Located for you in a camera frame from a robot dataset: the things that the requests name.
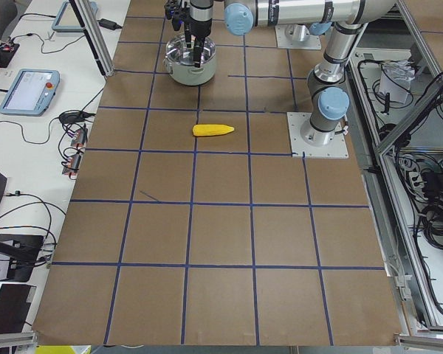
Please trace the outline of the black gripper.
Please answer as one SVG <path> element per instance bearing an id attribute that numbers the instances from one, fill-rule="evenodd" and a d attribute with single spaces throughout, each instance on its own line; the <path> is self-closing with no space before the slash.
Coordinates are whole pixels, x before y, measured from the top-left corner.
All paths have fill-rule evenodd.
<path id="1" fill-rule="evenodd" d="M 174 31 L 185 31 L 185 43 L 187 48 L 192 47 L 192 36 L 189 23 L 189 1 L 167 0 L 165 3 L 165 17 L 171 22 Z M 205 47 L 205 37 L 195 37 L 193 42 L 193 65 L 201 67 L 202 54 Z"/>

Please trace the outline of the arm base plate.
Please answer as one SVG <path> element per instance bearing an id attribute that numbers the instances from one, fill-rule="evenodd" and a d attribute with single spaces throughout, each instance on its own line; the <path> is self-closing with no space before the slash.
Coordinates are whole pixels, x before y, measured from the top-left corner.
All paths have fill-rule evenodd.
<path id="1" fill-rule="evenodd" d="M 301 134 L 304 123 L 309 122 L 308 112 L 288 112 L 287 122 L 292 156 L 308 159 L 347 159 L 348 150 L 343 134 L 334 135 L 330 142 L 323 146 L 309 144 Z"/>
<path id="2" fill-rule="evenodd" d="M 310 33 L 304 24 L 287 24 L 275 27 L 278 48 L 320 50 L 320 38 Z"/>

